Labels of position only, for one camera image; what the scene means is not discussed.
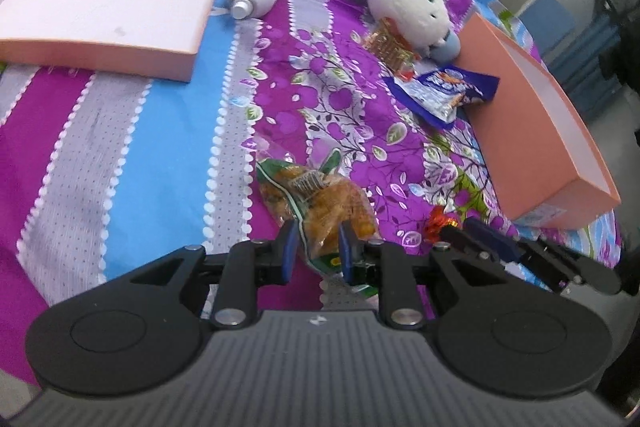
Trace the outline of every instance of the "pink box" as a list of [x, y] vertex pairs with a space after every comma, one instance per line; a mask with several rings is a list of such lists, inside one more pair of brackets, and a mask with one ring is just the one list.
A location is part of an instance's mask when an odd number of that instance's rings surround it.
[[620, 204], [602, 155], [553, 76], [475, 14], [456, 65], [500, 77], [495, 99], [466, 109], [506, 217], [580, 229]]

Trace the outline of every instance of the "blue snack packet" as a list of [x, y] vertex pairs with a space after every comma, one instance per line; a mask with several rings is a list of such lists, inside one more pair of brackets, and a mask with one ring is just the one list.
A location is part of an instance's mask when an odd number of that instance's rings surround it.
[[384, 78], [391, 94], [406, 108], [440, 130], [450, 130], [459, 106], [493, 100], [500, 79], [452, 66], [407, 81]]

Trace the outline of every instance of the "metal screw head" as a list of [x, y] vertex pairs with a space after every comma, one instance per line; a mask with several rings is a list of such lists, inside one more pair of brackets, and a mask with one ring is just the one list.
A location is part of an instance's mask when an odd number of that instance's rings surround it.
[[414, 326], [422, 320], [422, 314], [411, 308], [400, 308], [391, 314], [391, 320], [401, 326]]
[[225, 326], [238, 326], [246, 319], [246, 313], [237, 308], [225, 308], [214, 315], [217, 323]]

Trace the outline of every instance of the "bed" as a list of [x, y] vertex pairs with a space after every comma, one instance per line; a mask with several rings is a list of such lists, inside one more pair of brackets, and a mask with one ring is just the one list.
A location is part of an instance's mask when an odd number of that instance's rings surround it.
[[[361, 4], [278, 0], [264, 20], [235, 22], [224, 1], [211, 8], [189, 84], [2, 66], [0, 369], [33, 381], [24, 335], [48, 305], [182, 245], [219, 253], [274, 237], [254, 177], [259, 136], [302, 164], [318, 147], [339, 147], [342, 173], [367, 192], [383, 237], [409, 253], [428, 250], [422, 227], [443, 204], [509, 236], [543, 234], [618, 262], [613, 213], [582, 230], [518, 228], [502, 216], [468, 123], [430, 130], [380, 82], [359, 44]], [[497, 0], [446, 4], [455, 31], [479, 12], [539, 59]], [[518, 265], [508, 270], [540, 284]], [[299, 262], [287, 287], [260, 290], [260, 306], [343, 305], [351, 295], [335, 286]]]

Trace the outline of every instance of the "blue plush ear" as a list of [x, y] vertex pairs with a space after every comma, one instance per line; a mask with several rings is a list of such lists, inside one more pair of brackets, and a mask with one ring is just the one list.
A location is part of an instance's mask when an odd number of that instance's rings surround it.
[[460, 38], [452, 30], [442, 45], [432, 46], [429, 52], [431, 60], [440, 66], [451, 64], [460, 55]]

